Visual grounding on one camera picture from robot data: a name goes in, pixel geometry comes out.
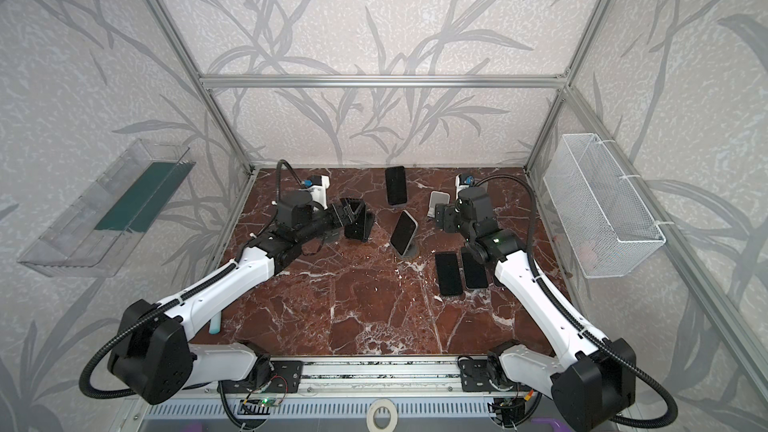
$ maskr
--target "wallpaper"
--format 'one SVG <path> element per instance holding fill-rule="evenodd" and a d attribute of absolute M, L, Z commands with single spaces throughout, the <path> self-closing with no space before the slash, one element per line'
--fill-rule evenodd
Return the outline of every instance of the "wallpaper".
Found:
<path fill-rule="evenodd" d="M 766 26 L 766 0 L 618 0 L 576 84 L 768 347 Z"/>
<path fill-rule="evenodd" d="M 164 0 L 204 73 L 562 73 L 596 0 Z"/>
<path fill-rule="evenodd" d="M 106 430 L 120 400 L 80 394 L 84 362 L 130 303 L 206 272 L 246 176 L 141 0 L 0 0 L 0 90 L 0 429 Z M 117 275 L 17 264 L 137 138 L 196 165 Z"/>
<path fill-rule="evenodd" d="M 523 166 L 553 97 L 550 89 L 463 88 L 216 94 L 253 163 L 297 166 Z"/>
<path fill-rule="evenodd" d="M 664 430 L 768 430 L 768 410 L 690 296 L 665 247 L 625 277 L 587 280 L 582 275 L 543 177 L 560 135 L 583 132 L 589 130 L 565 104 L 532 168 L 542 217 L 569 278 L 571 299 L 609 337 L 624 338 L 635 350 L 640 368 L 673 394 L 680 415 Z M 664 407 L 655 392 L 638 382 L 631 417 L 656 418 Z"/>

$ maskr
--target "white phone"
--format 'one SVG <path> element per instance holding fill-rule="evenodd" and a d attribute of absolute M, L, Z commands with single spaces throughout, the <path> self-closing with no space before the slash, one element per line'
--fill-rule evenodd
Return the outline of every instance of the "white phone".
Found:
<path fill-rule="evenodd" d="M 389 239 L 389 243 L 397 250 L 397 253 L 405 255 L 413 242 L 418 230 L 418 223 L 407 210 L 400 212 L 400 218 L 397 220 L 394 232 Z"/>
<path fill-rule="evenodd" d="M 450 201 L 451 194 L 433 190 L 432 193 L 429 194 L 429 210 L 427 211 L 427 217 L 435 218 L 435 207 L 437 204 L 448 204 Z"/>

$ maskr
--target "clear plastic tray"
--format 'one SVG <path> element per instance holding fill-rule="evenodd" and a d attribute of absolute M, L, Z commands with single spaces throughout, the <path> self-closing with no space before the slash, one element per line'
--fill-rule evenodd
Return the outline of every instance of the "clear plastic tray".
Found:
<path fill-rule="evenodd" d="M 49 277 L 113 277 L 194 165 L 188 151 L 136 140 L 18 261 Z"/>

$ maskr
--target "tape roll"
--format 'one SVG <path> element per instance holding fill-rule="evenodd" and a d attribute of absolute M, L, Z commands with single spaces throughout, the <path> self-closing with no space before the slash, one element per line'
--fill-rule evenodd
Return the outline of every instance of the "tape roll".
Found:
<path fill-rule="evenodd" d="M 385 408 L 389 411 L 389 424 L 380 428 L 373 421 L 373 415 L 378 409 Z M 397 427 L 397 407 L 390 399 L 378 399 L 368 407 L 368 414 L 366 414 L 366 424 L 368 424 L 369 432 L 392 432 Z"/>

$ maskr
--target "red marble surface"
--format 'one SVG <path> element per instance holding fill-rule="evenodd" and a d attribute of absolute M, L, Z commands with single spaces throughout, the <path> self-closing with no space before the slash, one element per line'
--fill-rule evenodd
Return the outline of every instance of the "red marble surface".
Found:
<path fill-rule="evenodd" d="M 520 168 L 462 169 L 476 177 L 493 173 L 524 177 Z M 435 230 L 427 219 L 432 190 L 456 194 L 456 168 L 409 168 L 405 209 L 419 224 L 420 254 L 402 262 L 393 254 L 389 235 L 401 208 L 386 203 L 382 168 L 297 170 L 330 176 L 329 201 L 362 197 L 376 214 L 368 243 L 343 237 L 320 252 L 302 256 L 285 271 L 252 289 L 222 313 L 221 332 L 194 339 L 198 344 L 251 341 L 273 355 L 355 354 L 484 354 L 501 342 L 517 339 L 532 350 L 550 354 L 552 348 L 520 302 L 492 282 L 488 289 L 465 291 L 459 297 L 440 297 L 435 252 L 456 251 L 459 234 Z M 283 190 L 296 182 L 283 172 Z M 489 183 L 498 222 L 525 238 L 530 201 L 525 190 L 510 180 Z M 228 261 L 268 221 L 274 207 L 274 170 L 260 171 L 229 247 Z M 305 245 L 305 253 L 317 244 Z M 568 296 L 541 220 L 535 234 L 534 256 L 563 294 Z"/>

